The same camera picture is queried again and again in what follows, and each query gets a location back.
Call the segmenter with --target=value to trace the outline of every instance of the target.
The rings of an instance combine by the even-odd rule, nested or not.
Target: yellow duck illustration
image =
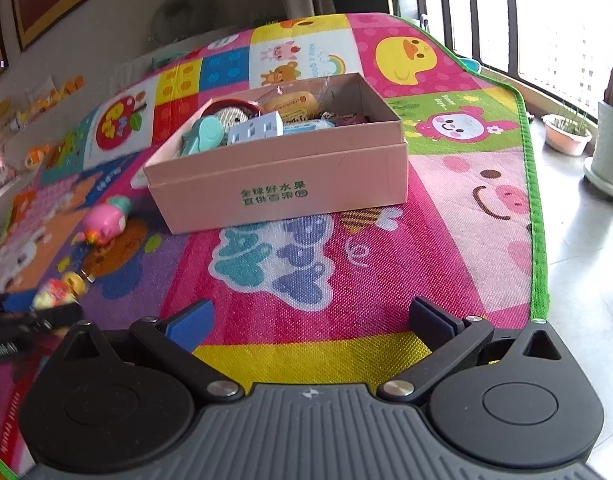
[[[417,85],[417,72],[437,65],[433,48],[424,40],[393,36],[380,41],[375,50],[377,66],[389,81],[398,85]]]

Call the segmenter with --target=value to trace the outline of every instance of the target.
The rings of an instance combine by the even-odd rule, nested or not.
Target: window
[[[459,56],[474,57],[597,116],[613,64],[613,0],[426,3],[431,34]],[[445,31],[452,37],[446,39]]]

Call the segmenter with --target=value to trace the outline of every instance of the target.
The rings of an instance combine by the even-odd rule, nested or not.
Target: blue bowl
[[[469,57],[460,57],[459,60],[464,63],[468,69],[473,70],[473,72],[481,72],[481,64],[478,60]]]

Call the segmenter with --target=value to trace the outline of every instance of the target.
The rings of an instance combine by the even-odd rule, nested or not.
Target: box
[[[229,97],[257,101],[269,91]],[[357,112],[373,122],[176,157],[200,108],[144,166],[171,233],[405,202],[409,162],[401,121],[364,78],[331,76],[320,109]]]

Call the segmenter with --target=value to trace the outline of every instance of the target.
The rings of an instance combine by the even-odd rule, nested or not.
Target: colorful play mat
[[[141,168],[193,111],[234,91],[350,72],[363,74],[403,121],[406,203],[168,233]],[[275,192],[262,184],[248,183],[242,195]],[[282,200],[299,200],[295,190],[308,183],[277,185],[285,186]],[[124,233],[108,248],[76,243],[91,206],[120,194],[134,206]],[[253,382],[374,388],[428,352],[409,332],[414,296],[498,327],[545,316],[544,229],[522,97],[385,14],[317,16],[234,34],[93,110],[16,198],[0,247],[0,290],[15,293],[21,308],[48,278],[78,269],[97,278],[80,303],[103,329],[211,300],[211,312],[188,320],[185,336],[201,342],[197,357],[247,389]],[[0,366],[6,475],[32,463],[16,414],[41,365],[38,355]]]

